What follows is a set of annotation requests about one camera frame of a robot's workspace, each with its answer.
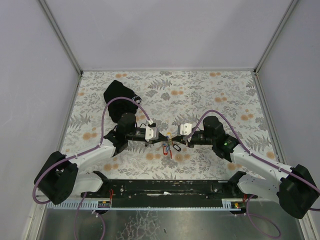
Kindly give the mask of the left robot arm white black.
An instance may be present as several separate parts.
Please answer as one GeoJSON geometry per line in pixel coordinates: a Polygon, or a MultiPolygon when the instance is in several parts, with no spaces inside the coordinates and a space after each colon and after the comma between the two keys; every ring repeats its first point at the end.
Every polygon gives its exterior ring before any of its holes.
{"type": "Polygon", "coordinates": [[[102,177],[97,173],[79,175],[80,171],[120,154],[128,147],[129,141],[149,145],[166,140],[167,137],[159,132],[154,122],[150,121],[146,127],[137,127],[135,116],[124,113],[98,145],[72,156],[60,151],[53,152],[34,179],[34,188],[55,205],[64,202],[72,194],[97,192],[103,184],[102,177]]]}

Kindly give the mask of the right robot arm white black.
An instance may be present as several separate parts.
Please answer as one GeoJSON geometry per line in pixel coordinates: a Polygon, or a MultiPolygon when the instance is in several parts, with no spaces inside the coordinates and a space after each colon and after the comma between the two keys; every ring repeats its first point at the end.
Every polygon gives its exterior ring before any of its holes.
{"type": "Polygon", "coordinates": [[[311,210],[320,196],[320,190],[306,167],[274,162],[249,151],[239,139],[225,132],[216,116],[207,116],[202,123],[202,130],[197,130],[190,123],[181,124],[178,126],[178,135],[172,140],[189,148],[210,145],[219,158],[239,164],[259,175],[235,175],[235,182],[242,193],[273,201],[296,219],[302,219],[311,210]]]}

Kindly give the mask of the key bunch with coloured tags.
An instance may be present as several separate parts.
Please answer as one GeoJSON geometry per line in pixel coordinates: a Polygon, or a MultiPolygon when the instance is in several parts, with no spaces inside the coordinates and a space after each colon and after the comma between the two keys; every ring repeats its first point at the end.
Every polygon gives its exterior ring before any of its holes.
{"type": "Polygon", "coordinates": [[[168,156],[173,159],[172,150],[180,152],[182,149],[177,143],[173,141],[172,134],[170,132],[167,132],[166,141],[162,144],[162,153],[164,156],[168,156]]]}

